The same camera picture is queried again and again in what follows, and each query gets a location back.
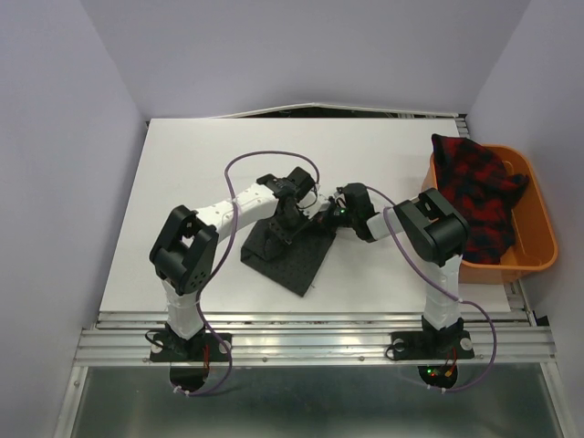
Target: white wall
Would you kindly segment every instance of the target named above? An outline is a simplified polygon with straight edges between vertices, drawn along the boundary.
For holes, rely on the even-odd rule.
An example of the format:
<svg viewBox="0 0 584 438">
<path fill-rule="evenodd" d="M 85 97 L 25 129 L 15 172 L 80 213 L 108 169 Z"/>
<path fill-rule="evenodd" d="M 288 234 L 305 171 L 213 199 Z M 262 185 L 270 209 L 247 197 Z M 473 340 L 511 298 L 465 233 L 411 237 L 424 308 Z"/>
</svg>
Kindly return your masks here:
<svg viewBox="0 0 584 438">
<path fill-rule="evenodd" d="M 525 151 L 556 230 L 559 258 L 526 279 L 549 315 L 575 420 L 584 434 L 584 2 L 532 0 L 470 112 L 475 140 Z"/>
<path fill-rule="evenodd" d="M 81 0 L 149 117 L 467 112 L 528 0 Z"/>
<path fill-rule="evenodd" d="M 0 2 L 0 434 L 51 436 L 145 126 L 77 0 Z"/>
</svg>

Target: plaid fabric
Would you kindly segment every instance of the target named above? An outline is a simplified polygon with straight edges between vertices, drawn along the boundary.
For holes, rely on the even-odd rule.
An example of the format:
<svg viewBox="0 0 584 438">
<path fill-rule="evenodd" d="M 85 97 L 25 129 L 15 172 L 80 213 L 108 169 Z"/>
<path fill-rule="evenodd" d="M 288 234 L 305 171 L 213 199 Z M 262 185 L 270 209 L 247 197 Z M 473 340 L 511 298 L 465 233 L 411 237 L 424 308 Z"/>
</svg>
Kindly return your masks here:
<svg viewBox="0 0 584 438">
<path fill-rule="evenodd" d="M 474 141 L 434 134 L 432 143 L 438 190 L 471 226 L 463 259 L 498 265 L 515 243 L 511 209 L 528 177 L 508 176 L 503 162 Z"/>
</svg>

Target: white table surface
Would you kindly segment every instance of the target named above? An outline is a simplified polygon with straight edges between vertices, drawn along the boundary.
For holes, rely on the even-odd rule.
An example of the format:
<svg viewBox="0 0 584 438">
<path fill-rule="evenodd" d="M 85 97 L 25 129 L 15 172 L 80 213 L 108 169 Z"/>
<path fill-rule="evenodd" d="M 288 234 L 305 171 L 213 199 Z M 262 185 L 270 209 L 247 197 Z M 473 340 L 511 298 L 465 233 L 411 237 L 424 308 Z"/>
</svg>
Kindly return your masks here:
<svg viewBox="0 0 584 438">
<path fill-rule="evenodd" d="M 454 120 L 152 120 L 100 310 L 166 309 L 161 282 L 148 260 L 151 247 L 175 206 L 196 209 L 228 197 L 223 172 L 235 156 L 268 149 L 300 152 L 317 163 L 323 193 L 360 182 L 399 202 L 420 191 L 433 133 L 458 136 Z M 297 165 L 311 169 L 291 157 L 241 161 L 232 169 L 235 190 L 266 173 L 286 176 Z M 383 205 L 376 195 L 371 199 Z M 311 289 L 298 297 L 239 261 L 250 229 L 239 232 L 234 252 L 203 292 L 203 310 L 423 312 L 424 283 L 390 238 L 366 244 L 351 230 L 340 231 Z M 223 251 L 224 242 L 217 260 Z M 460 293 L 487 311 L 509 311 L 502 286 L 460 285 Z"/>
</svg>

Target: robotic arm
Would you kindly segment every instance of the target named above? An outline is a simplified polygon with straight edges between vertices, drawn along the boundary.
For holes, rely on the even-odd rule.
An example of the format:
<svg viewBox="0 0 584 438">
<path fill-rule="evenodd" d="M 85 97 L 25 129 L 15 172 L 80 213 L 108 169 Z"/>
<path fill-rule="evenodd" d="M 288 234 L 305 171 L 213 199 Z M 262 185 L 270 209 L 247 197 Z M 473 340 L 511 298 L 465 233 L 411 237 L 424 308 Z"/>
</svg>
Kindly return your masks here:
<svg viewBox="0 0 584 438">
<path fill-rule="evenodd" d="M 365 185 L 350 183 L 325 197 L 299 167 L 286 178 L 271 174 L 259 178 L 236 201 L 237 230 L 267 220 L 270 234 L 285 245 L 308 226 L 333 234 L 338 227 L 350 227 L 366 242 L 391 235 L 383 214 L 375 212 Z M 150 260 L 169 303 L 166 330 L 172 348 L 181 353 L 192 350 L 193 343 L 203 338 L 203 322 L 195 310 L 197 292 L 210 279 L 217 244 L 230 235 L 233 216 L 230 200 L 194 211 L 176 207 L 151 250 Z M 458 270 L 469 235 L 465 219 L 438 191 L 430 189 L 391 208 L 389 222 L 394 233 L 408 236 L 426 262 L 427 275 L 458 297 Z M 392 333 L 389 352 L 393 360 L 441 360 L 456 349 L 459 359 L 472 358 L 471 349 L 459 349 L 465 338 L 470 339 L 459 303 L 428 286 L 422 331 Z"/>
</svg>

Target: gray floor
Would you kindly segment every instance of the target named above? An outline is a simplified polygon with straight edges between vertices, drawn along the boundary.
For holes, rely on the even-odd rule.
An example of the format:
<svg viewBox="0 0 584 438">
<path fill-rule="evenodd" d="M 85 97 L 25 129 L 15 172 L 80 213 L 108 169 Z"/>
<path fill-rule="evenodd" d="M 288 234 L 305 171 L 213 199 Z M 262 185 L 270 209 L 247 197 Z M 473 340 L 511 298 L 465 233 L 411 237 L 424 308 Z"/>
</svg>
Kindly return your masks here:
<svg viewBox="0 0 584 438">
<path fill-rule="evenodd" d="M 480 372 L 462 367 L 461 381 Z M 537 364 L 496 365 L 441 395 L 398 367 L 234 370 L 219 395 L 172 393 L 168 370 L 89 371 L 76 437 L 557 437 Z"/>
</svg>

